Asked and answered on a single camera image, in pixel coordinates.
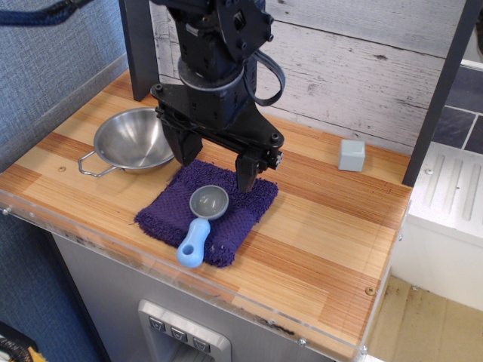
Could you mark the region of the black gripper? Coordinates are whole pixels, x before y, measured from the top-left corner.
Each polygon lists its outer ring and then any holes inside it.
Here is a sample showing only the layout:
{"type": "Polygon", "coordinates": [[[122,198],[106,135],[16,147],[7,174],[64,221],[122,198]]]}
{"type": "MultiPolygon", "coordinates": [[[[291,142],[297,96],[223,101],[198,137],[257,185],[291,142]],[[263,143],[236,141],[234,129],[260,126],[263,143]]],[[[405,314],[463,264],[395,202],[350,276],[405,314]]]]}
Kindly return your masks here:
{"type": "Polygon", "coordinates": [[[180,75],[181,84],[151,87],[156,111],[176,160],[189,166],[202,150],[202,139],[238,154],[237,186],[250,192],[257,175],[281,163],[284,137],[257,109],[243,74],[216,80],[198,73],[180,75]]]}

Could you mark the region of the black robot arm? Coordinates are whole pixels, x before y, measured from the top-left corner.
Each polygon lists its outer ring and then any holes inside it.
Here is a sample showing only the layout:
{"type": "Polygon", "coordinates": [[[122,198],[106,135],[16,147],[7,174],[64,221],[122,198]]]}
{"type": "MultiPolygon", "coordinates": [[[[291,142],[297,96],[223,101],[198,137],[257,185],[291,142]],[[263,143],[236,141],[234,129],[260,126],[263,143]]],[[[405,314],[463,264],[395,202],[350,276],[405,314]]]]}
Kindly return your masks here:
{"type": "Polygon", "coordinates": [[[281,67],[261,47],[273,39],[273,17],[264,1],[163,1],[174,19],[180,46],[176,84],[156,84],[151,94],[174,157],[190,165],[209,140],[237,154],[240,192],[257,176],[276,169],[285,139],[258,110],[257,66],[264,65],[285,86],[281,67]]]}

